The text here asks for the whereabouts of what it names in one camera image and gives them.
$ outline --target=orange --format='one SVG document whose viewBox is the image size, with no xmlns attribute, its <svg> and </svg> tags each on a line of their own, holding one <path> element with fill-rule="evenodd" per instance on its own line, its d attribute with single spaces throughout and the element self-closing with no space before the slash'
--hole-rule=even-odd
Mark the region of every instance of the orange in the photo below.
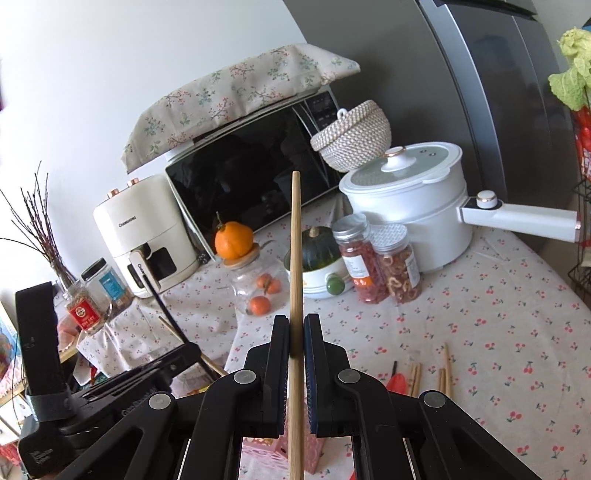
<svg viewBox="0 0 591 480">
<path fill-rule="evenodd" d="M 249 310 L 253 315 L 265 315 L 271 311 L 271 302 L 267 297 L 253 297 L 248 302 Z"/>
</svg>

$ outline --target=microwave control panel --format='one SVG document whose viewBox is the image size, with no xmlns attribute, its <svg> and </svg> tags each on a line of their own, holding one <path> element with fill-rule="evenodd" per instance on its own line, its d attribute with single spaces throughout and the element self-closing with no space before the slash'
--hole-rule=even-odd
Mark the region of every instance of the microwave control panel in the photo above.
<svg viewBox="0 0 591 480">
<path fill-rule="evenodd" d="M 318 130 L 323 130 L 336 120 L 337 107 L 330 92 L 322 92 L 306 100 Z"/>
</svg>

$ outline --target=white electric pot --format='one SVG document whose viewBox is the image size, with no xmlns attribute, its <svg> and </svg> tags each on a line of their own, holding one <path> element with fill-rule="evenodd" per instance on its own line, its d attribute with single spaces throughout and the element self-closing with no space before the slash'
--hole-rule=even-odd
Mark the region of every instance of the white electric pot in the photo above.
<svg viewBox="0 0 591 480">
<path fill-rule="evenodd" d="M 370 223 L 406 225 L 422 272 L 459 257 L 472 225 L 578 240 L 577 212 L 502 203 L 489 190 L 470 198 L 461 159 L 462 149 L 444 142 L 395 147 L 350 171 L 339 189 Z"/>
</svg>

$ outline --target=spice jar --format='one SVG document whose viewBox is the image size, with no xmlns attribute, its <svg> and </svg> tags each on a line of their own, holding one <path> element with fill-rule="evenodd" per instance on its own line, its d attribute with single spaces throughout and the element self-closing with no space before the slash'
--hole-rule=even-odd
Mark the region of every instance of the spice jar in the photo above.
<svg viewBox="0 0 591 480">
<path fill-rule="evenodd" d="M 108 318 L 114 318 L 131 305 L 134 295 L 104 258 L 82 272 L 82 280 L 92 299 Z"/>
<path fill-rule="evenodd" d="M 387 298 L 388 289 L 369 240 L 371 227 L 365 215 L 344 216 L 333 223 L 332 231 L 359 299 L 379 303 Z"/>
<path fill-rule="evenodd" d="M 64 298 L 66 310 L 86 333 L 96 333 L 105 324 L 106 315 L 101 312 L 80 280 L 75 281 L 67 289 Z"/>
<path fill-rule="evenodd" d="M 371 243 L 390 295 L 398 303 L 416 299 L 421 293 L 421 275 L 407 228 L 400 223 L 372 225 Z"/>
</svg>

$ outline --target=woven basket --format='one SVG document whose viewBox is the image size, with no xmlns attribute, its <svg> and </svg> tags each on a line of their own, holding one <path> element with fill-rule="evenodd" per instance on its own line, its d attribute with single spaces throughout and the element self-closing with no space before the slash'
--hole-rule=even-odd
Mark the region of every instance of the woven basket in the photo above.
<svg viewBox="0 0 591 480">
<path fill-rule="evenodd" d="M 373 100 L 339 110 L 337 120 L 310 140 L 324 161 L 343 173 L 383 155 L 391 143 L 390 123 Z"/>
</svg>

